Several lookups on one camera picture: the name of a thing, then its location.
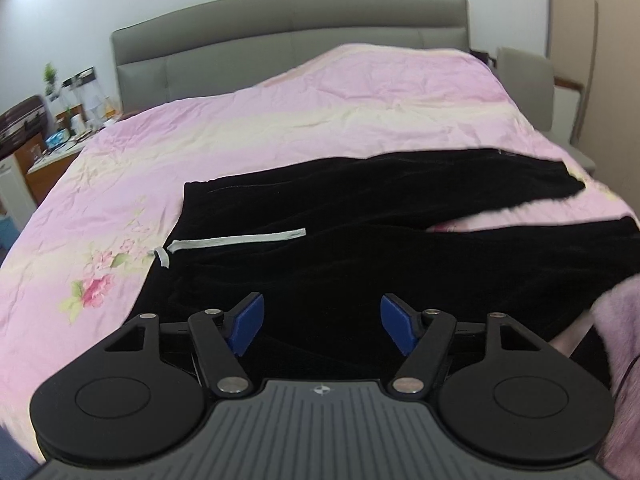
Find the gray ridged panel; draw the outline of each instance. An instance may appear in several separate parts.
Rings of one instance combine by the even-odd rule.
[[[33,480],[606,480],[594,463],[532,472],[482,462],[460,449],[418,402],[374,382],[269,381],[226,400],[187,444],[118,470],[47,463]]]

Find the gray leather headboard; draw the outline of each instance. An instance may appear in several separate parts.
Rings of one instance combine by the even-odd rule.
[[[469,50],[467,0],[219,0],[111,35],[125,112],[233,92],[345,43]]]

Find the cable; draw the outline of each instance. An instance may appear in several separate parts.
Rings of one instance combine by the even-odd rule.
[[[634,357],[633,360],[629,363],[629,366],[626,367],[625,374],[622,376],[622,380],[620,381],[620,384],[618,385],[618,389],[616,390],[616,394],[613,396],[614,402],[618,400],[618,396],[620,394],[620,391],[622,391],[622,387],[625,385],[625,382],[629,378],[629,374],[631,373],[631,370],[633,370],[634,366],[638,362],[638,359],[640,359],[640,354],[638,354],[636,357]]]

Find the pink fluffy fabric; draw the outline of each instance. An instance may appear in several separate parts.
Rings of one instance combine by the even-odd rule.
[[[640,274],[603,294],[591,309],[609,357],[612,391],[640,354]],[[616,401],[616,418],[600,451],[600,462],[621,480],[640,478],[640,361]]]

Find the floral bedspread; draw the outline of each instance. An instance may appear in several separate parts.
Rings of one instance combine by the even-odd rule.
[[[586,188],[450,230],[619,218],[630,209],[533,130],[481,62],[454,50],[347,45],[254,88],[166,104],[94,137],[0,269],[0,424],[42,459],[39,384],[119,327],[182,205],[185,182],[326,156],[503,148],[563,159]]]

